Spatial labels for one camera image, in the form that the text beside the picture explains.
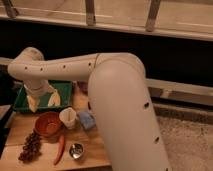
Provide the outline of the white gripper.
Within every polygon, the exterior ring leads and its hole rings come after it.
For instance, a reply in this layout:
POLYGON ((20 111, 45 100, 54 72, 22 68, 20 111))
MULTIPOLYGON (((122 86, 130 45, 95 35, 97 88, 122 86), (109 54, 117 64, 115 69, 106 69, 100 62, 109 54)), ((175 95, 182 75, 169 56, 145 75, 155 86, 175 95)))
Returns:
POLYGON ((26 92, 28 106, 33 113, 35 113, 38 109, 38 106, 40 104, 40 97, 45 95, 46 93, 51 94, 48 105, 52 106, 54 104, 53 95, 55 93, 55 89, 52 86, 48 86, 47 88, 40 88, 38 90, 26 89, 26 92))

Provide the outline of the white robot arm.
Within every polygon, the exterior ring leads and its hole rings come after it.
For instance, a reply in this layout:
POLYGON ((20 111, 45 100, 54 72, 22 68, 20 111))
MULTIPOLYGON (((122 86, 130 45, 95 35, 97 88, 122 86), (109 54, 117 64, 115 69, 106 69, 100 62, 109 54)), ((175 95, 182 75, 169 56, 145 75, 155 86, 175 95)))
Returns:
POLYGON ((28 47, 9 63, 8 73, 37 97, 46 93, 49 80, 86 81, 113 171, 172 171, 137 56, 96 53, 46 60, 28 47))

